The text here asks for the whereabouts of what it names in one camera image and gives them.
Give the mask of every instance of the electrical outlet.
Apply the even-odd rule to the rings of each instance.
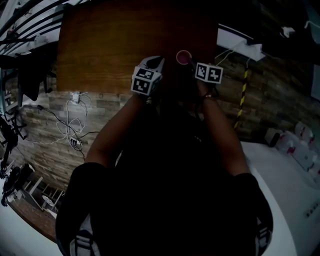
[[[79,96],[80,96],[80,92],[79,91],[75,91],[75,92],[71,92],[71,102],[75,105],[79,104]]]

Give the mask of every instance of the black chair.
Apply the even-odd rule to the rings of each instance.
[[[4,137],[4,141],[0,141],[0,143],[3,147],[6,145],[4,156],[0,164],[0,179],[4,179],[6,177],[9,153],[11,153],[12,149],[18,145],[18,136],[23,140],[26,138],[26,136],[22,136],[19,129],[27,125],[17,125],[17,112],[14,113],[11,121],[12,126],[0,116],[0,131]]]
[[[51,88],[47,88],[47,76],[56,78],[56,74],[51,72],[51,65],[57,57],[58,43],[49,43],[41,47],[30,50],[29,54],[11,57],[0,55],[0,68],[12,70],[5,72],[2,76],[2,91],[6,90],[6,82],[18,76],[18,106],[22,106],[23,95],[36,101],[39,94],[40,83],[44,84],[45,93],[50,93]]]
[[[29,167],[29,164],[25,164],[22,169],[20,169],[19,167],[13,168],[10,176],[6,179],[3,185],[1,204],[4,207],[8,206],[7,197],[10,196],[15,190],[21,190],[23,185],[27,181],[27,178],[32,173],[33,170]]]

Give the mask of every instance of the power strip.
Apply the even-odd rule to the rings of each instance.
[[[76,139],[76,138],[71,138],[71,139],[70,139],[70,143],[71,143],[71,145],[73,145],[73,146],[76,146],[76,145],[80,145],[80,144],[81,144],[81,142],[80,142],[78,139]]]

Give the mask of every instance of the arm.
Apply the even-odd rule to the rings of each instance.
[[[208,91],[206,84],[198,80],[197,86],[199,96],[204,96]],[[233,176],[248,173],[240,141],[217,101],[214,98],[205,98],[202,111],[210,137],[221,154],[222,166]]]
[[[143,108],[144,102],[133,95],[124,107],[98,133],[86,156],[85,163],[98,163],[105,167],[115,164],[121,143]]]

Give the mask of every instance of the white cable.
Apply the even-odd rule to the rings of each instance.
[[[315,27],[317,27],[318,29],[320,29],[320,26],[318,24],[313,23],[311,20],[308,20],[305,25],[304,28],[306,29],[308,27],[309,24],[314,25]]]
[[[234,53],[235,51],[230,51],[216,66],[219,66],[221,62],[223,62],[230,54]]]
[[[86,93],[88,93],[88,92],[81,93],[81,94],[79,95],[79,97],[80,97],[80,96],[86,96],[86,97],[88,97],[89,100],[90,100],[90,105],[91,105],[91,102],[92,102],[92,101],[91,101],[91,98],[90,98],[89,96],[87,96],[87,95],[83,95],[83,94],[86,94]],[[74,146],[71,144],[70,140],[71,140],[72,137],[75,137],[76,134],[82,133],[82,131],[84,130],[84,128],[85,128],[86,125],[87,125],[87,114],[88,114],[87,105],[86,105],[86,103],[84,103],[82,100],[80,100],[80,103],[79,103],[79,104],[80,104],[80,106],[83,108],[83,111],[84,111],[84,126],[82,126],[81,121],[79,120],[79,118],[74,118],[74,119],[72,119],[72,120],[69,122],[68,103],[69,103],[70,101],[71,101],[71,99],[69,99],[69,100],[66,102],[66,104],[65,104],[66,113],[67,113],[67,114],[66,114],[66,122],[64,122],[64,121],[58,121],[58,122],[56,122],[56,127],[58,128],[59,132],[60,132],[62,135],[64,135],[64,137],[59,138],[59,139],[57,139],[57,140],[55,140],[55,141],[53,141],[53,142],[49,142],[49,143],[43,143],[43,142],[32,141],[32,140],[27,140],[27,139],[26,139],[26,141],[31,142],[31,143],[36,143],[36,144],[42,144],[42,145],[51,145],[51,144],[53,144],[53,143],[57,143],[58,141],[64,140],[64,139],[66,138],[66,139],[68,140],[70,146],[71,146],[73,149],[78,150],[78,151],[81,151],[81,149],[83,148],[82,143],[79,141],[79,143],[80,143],[80,148],[76,148],[76,147],[74,147]],[[78,131],[72,127],[72,122],[74,122],[75,120],[77,120],[77,121],[79,122],[79,125],[80,125],[80,130],[78,130]],[[59,126],[58,126],[59,123],[62,123],[63,125],[65,125],[65,133],[63,133],[63,132],[61,131],[61,129],[59,128]]]
[[[230,48],[230,49],[228,49],[228,50],[225,50],[224,52],[222,52],[222,53],[220,53],[219,55],[217,55],[216,57],[215,57],[215,59],[217,58],[217,57],[219,57],[220,55],[222,55],[222,54],[224,54],[224,53],[226,53],[227,51],[231,51],[231,52],[229,52],[225,57],[224,57],[224,59],[223,60],[221,60],[216,66],[219,66],[219,64],[221,64],[221,62],[223,62],[227,57],[228,57],[228,55],[230,55],[230,54],[232,54],[232,53],[234,53],[235,52],[235,50],[236,50],[236,48],[241,44],[241,43],[243,43],[243,42],[245,42],[246,41],[246,39],[244,39],[244,40],[242,40],[242,41],[240,41],[239,43],[237,43],[234,47],[232,47],[232,48]]]
[[[251,58],[248,58],[247,61],[246,61],[246,68],[248,68],[248,63],[249,61],[251,60]]]

